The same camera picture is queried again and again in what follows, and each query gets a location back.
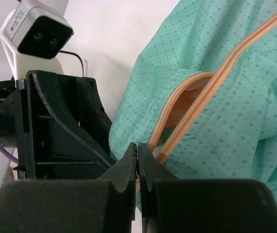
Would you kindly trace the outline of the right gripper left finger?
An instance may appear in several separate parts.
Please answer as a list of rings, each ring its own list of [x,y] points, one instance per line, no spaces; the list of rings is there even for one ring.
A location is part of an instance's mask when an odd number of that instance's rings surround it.
[[[137,146],[95,180],[28,180],[0,189],[0,233],[129,233]]]

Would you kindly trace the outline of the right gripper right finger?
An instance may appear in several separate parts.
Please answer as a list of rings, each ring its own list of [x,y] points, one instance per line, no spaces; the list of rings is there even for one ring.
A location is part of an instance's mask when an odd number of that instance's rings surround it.
[[[250,179],[179,179],[138,148],[145,233],[277,233],[277,204]]]

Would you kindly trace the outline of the orange and teal jacket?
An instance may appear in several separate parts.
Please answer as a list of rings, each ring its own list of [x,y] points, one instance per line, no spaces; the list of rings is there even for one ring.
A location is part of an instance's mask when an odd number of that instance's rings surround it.
[[[277,0],[181,0],[138,56],[109,134],[178,178],[246,178],[277,201]]]

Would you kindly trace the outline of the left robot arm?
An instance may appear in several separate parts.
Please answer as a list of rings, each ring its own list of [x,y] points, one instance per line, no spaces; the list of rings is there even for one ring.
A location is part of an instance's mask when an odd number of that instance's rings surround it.
[[[95,79],[34,70],[0,82],[0,147],[20,179],[96,179],[114,165]]]

